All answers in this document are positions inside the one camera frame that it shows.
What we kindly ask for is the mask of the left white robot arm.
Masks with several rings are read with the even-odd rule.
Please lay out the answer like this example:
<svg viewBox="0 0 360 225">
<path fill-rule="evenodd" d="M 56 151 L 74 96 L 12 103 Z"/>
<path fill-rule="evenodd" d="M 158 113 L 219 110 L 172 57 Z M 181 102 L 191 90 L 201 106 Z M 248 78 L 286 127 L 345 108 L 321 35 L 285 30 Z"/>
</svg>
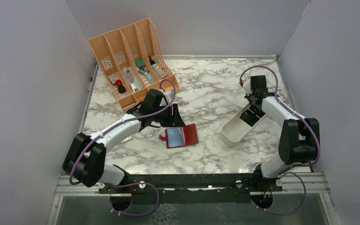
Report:
<svg viewBox="0 0 360 225">
<path fill-rule="evenodd" d="M 121 143 L 124 139 L 137 134 L 153 122 L 164 128 L 182 128 L 182 120 L 178 105 L 164 101 L 164 93 L 151 89 L 144 100 L 137 106 L 129 109 L 122 118 L 101 131 L 91 135 L 77 134 L 68 150 L 63 162 L 63 170 L 72 179 L 71 184 L 82 183 L 92 187 L 97 183 L 111 184 L 116 192 L 124 192 L 128 188 L 127 172 L 117 165 L 108 165 L 105 162 L 107 151 Z"/>
</svg>

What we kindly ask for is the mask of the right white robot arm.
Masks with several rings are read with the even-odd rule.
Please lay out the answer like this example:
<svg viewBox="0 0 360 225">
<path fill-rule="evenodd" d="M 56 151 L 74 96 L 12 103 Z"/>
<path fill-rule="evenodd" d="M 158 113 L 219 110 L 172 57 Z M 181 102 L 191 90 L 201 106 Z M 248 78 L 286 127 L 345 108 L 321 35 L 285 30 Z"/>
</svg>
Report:
<svg viewBox="0 0 360 225">
<path fill-rule="evenodd" d="M 267 162 L 259 164 L 252 177 L 252 186 L 263 191 L 270 185 L 270 180 L 293 166 L 301 166 L 318 159 L 319 122 L 315 118 L 305 118 L 289 108 L 269 92 L 266 77 L 250 77 L 249 82 L 240 81 L 245 90 L 245 98 L 250 107 L 240 119 L 250 127 L 256 125 L 264 115 L 269 115 L 281 127 L 277 154 Z"/>
</svg>

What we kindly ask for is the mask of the black credit card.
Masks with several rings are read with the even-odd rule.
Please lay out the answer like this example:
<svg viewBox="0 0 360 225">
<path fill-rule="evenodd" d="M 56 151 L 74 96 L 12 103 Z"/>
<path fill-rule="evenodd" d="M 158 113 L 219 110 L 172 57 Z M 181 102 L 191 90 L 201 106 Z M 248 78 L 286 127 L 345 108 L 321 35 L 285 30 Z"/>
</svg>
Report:
<svg viewBox="0 0 360 225">
<path fill-rule="evenodd" d="M 240 119 L 247 123 L 250 127 L 253 127 L 261 118 L 248 109 L 240 115 Z"/>
</svg>

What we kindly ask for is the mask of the red leather card holder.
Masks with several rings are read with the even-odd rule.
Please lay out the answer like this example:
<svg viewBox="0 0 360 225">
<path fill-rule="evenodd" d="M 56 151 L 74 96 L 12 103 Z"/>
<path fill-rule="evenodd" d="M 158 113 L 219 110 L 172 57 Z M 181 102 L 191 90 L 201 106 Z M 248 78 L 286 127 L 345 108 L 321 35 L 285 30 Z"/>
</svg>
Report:
<svg viewBox="0 0 360 225">
<path fill-rule="evenodd" d="M 189 124 L 185 127 L 167 128 L 164 135 L 159 139 L 166 143 L 166 148 L 179 148 L 196 145 L 199 143 L 196 124 Z"/>
</svg>

